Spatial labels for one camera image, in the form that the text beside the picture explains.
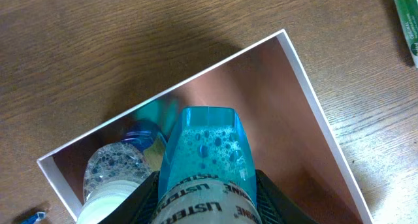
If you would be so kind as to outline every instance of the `blue bottle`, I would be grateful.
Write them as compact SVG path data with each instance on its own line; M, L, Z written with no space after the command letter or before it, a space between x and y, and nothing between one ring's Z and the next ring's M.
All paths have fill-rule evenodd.
M256 205L255 167L235 110L207 106L182 110L164 153L159 199L183 179L198 174L235 183Z

